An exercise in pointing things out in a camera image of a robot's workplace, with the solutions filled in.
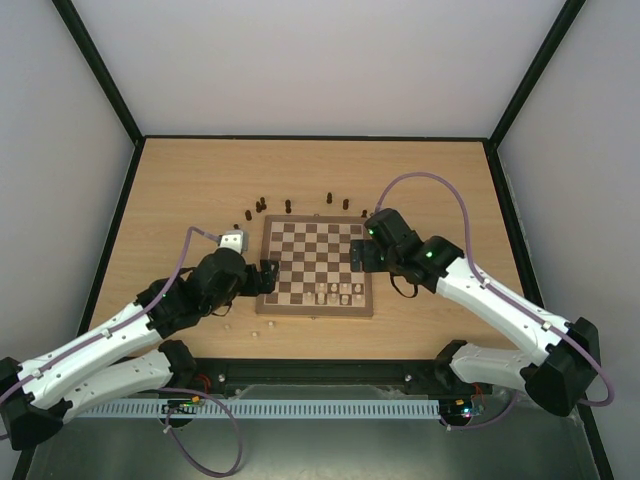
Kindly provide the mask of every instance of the gray wall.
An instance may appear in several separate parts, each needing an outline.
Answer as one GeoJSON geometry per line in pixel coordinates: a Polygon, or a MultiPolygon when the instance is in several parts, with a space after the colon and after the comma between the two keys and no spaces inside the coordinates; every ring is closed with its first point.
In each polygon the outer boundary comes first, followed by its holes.
{"type": "Polygon", "coordinates": [[[487,136],[563,0],[75,0],[151,133],[487,136]]]}
{"type": "Polygon", "coordinates": [[[0,86],[0,357],[22,360],[73,338],[132,146],[48,0],[0,2],[0,86]]]}
{"type": "MultiPolygon", "coordinates": [[[[617,478],[640,470],[640,3],[586,3],[500,152],[544,299],[600,328],[617,478]]],[[[602,398],[600,386],[590,391],[602,398]]]]}

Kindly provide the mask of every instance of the purple cable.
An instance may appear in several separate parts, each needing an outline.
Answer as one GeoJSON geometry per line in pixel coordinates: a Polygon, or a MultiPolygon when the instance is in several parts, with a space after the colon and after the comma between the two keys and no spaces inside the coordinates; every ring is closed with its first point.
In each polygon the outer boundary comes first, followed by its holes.
{"type": "MultiPolygon", "coordinates": [[[[404,180],[405,178],[410,178],[410,177],[427,177],[433,180],[437,180],[438,182],[442,183],[445,187],[447,187],[451,191],[451,193],[453,193],[453,195],[456,197],[456,200],[458,200],[460,209],[462,210],[462,218],[464,221],[464,243],[465,243],[465,249],[467,253],[467,261],[469,262],[469,268],[473,272],[473,275],[476,277],[476,279],[480,283],[482,283],[486,287],[487,290],[489,290],[490,292],[498,296],[500,299],[502,299],[503,301],[511,305],[513,308],[524,313],[526,316],[534,320],[539,325],[544,326],[546,322],[542,318],[540,318],[538,315],[536,315],[534,312],[520,305],[517,301],[510,298],[508,295],[503,293],[500,289],[496,288],[491,283],[485,283],[485,278],[480,274],[480,272],[476,268],[475,262],[473,261],[473,249],[471,248],[471,222],[469,221],[469,212],[467,211],[467,206],[465,205],[464,200],[460,195],[460,192],[458,192],[458,190],[456,190],[456,188],[453,185],[451,185],[448,181],[446,181],[444,178],[428,172],[412,172],[412,173],[405,173],[404,175],[400,175],[399,177],[395,178],[387,186],[387,188],[384,189],[384,191],[382,192],[382,195],[380,195],[380,199],[378,200],[378,203],[376,204],[375,211],[378,212],[380,210],[380,207],[382,206],[382,202],[384,201],[384,198],[387,196],[391,188],[396,183],[400,182],[401,180],[404,180]]],[[[569,335],[560,331],[558,328],[554,326],[550,326],[549,330],[551,330],[553,333],[558,335],[562,340],[567,342],[580,355],[582,355],[582,357],[584,357],[584,359],[589,363],[589,365],[591,365],[591,367],[598,373],[598,375],[600,375],[600,378],[602,378],[602,381],[607,387],[607,397],[604,400],[594,401],[594,400],[582,399],[580,400],[580,403],[582,403],[583,405],[588,405],[590,407],[606,407],[607,405],[610,405],[613,402],[613,399],[615,398],[615,390],[613,387],[613,382],[609,378],[609,375],[607,375],[607,373],[600,366],[600,364],[595,360],[595,358],[593,358],[589,354],[589,352],[587,352],[584,348],[582,348],[573,338],[571,338],[569,335]]]]}
{"type": "Polygon", "coordinates": [[[178,445],[178,448],[180,449],[180,453],[182,453],[182,455],[187,460],[187,462],[189,462],[189,464],[191,464],[191,466],[196,470],[198,470],[200,473],[203,473],[213,478],[230,477],[231,475],[236,473],[238,471],[238,467],[240,466],[240,461],[242,460],[242,451],[244,449],[244,446],[243,446],[242,434],[240,433],[240,426],[238,425],[238,420],[236,419],[236,417],[233,416],[233,414],[231,413],[231,410],[229,410],[229,408],[227,408],[227,406],[217,398],[214,398],[211,395],[203,392],[198,392],[197,390],[189,390],[184,388],[159,388],[157,391],[166,392],[166,393],[183,393],[187,395],[197,395],[199,397],[204,397],[207,400],[211,400],[213,403],[218,405],[224,411],[224,413],[227,414],[227,416],[229,417],[229,420],[231,420],[233,429],[236,432],[236,439],[238,440],[238,455],[236,456],[236,461],[233,464],[233,466],[226,472],[215,472],[213,470],[209,470],[205,466],[198,463],[191,455],[189,455],[189,452],[187,452],[187,450],[184,448],[184,445],[182,445],[182,442],[180,442],[180,439],[178,439],[178,436],[176,435],[176,433],[173,431],[173,428],[171,428],[171,425],[169,424],[169,421],[171,420],[171,415],[173,415],[179,407],[175,407],[169,410],[169,413],[167,413],[167,416],[164,419],[164,426],[165,426],[165,432],[169,433],[169,435],[171,435],[171,438],[173,438],[173,440],[176,442],[176,445],[178,445]]]}
{"type": "Polygon", "coordinates": [[[447,427],[447,430],[476,430],[478,428],[488,427],[489,425],[498,423],[500,420],[506,417],[509,414],[509,412],[513,410],[513,407],[515,407],[517,400],[518,400],[518,392],[515,391],[511,396],[511,400],[509,400],[509,404],[502,412],[500,412],[498,415],[493,417],[491,420],[487,420],[486,422],[479,423],[477,425],[461,425],[461,426],[449,425],[444,418],[440,418],[440,423],[445,427],[447,427]]]}
{"type": "MultiPolygon", "coordinates": [[[[201,230],[201,229],[199,229],[197,227],[189,227],[187,229],[187,235],[186,235],[186,237],[184,239],[184,245],[182,246],[182,252],[180,253],[180,258],[178,259],[178,263],[176,264],[176,268],[174,269],[174,271],[171,274],[171,276],[167,279],[167,283],[164,284],[164,287],[162,287],[162,290],[160,290],[158,295],[156,295],[156,297],[153,300],[151,300],[151,302],[149,302],[149,305],[147,305],[144,309],[142,309],[141,311],[139,311],[138,313],[133,315],[131,318],[128,318],[124,322],[116,325],[113,328],[110,328],[109,331],[112,334],[117,332],[118,330],[121,330],[121,329],[125,328],[126,326],[130,325],[131,323],[135,322],[137,319],[139,319],[143,315],[146,315],[147,313],[149,313],[153,309],[153,307],[155,307],[158,304],[158,302],[160,302],[160,300],[162,300],[162,296],[165,293],[167,293],[167,291],[169,290],[169,288],[171,287],[171,285],[173,284],[175,279],[180,274],[180,269],[182,268],[182,264],[184,263],[184,259],[187,256],[187,251],[189,250],[189,244],[191,243],[191,234],[193,232],[196,232],[196,233],[202,235],[203,237],[208,238],[209,240],[213,240],[214,242],[218,242],[219,239],[220,239],[220,237],[218,235],[213,235],[212,233],[205,232],[204,230],[201,230]]],[[[54,367],[56,364],[60,363],[65,358],[69,357],[70,355],[73,355],[74,353],[82,350],[85,347],[88,347],[89,345],[92,345],[93,343],[97,342],[98,340],[100,340],[102,338],[104,338],[104,335],[102,335],[102,333],[99,333],[99,334],[97,334],[97,335],[95,335],[93,337],[87,338],[86,340],[80,342],[78,345],[75,345],[74,347],[70,348],[69,350],[66,350],[65,352],[62,352],[57,357],[55,357],[55,358],[51,359],[50,361],[48,361],[47,363],[45,363],[40,368],[40,371],[41,372],[45,372],[45,371],[51,369],[52,367],[54,367]]],[[[6,402],[7,398],[9,398],[14,392],[16,392],[19,389],[21,389],[23,386],[25,386],[27,383],[29,383],[34,378],[35,377],[33,375],[27,375],[25,378],[23,378],[22,380],[20,380],[16,384],[14,384],[12,387],[10,387],[6,392],[4,392],[2,395],[0,395],[0,405],[2,405],[4,402],[6,402]]],[[[0,436],[0,441],[5,440],[6,438],[7,438],[6,435],[5,436],[0,436]]]]}

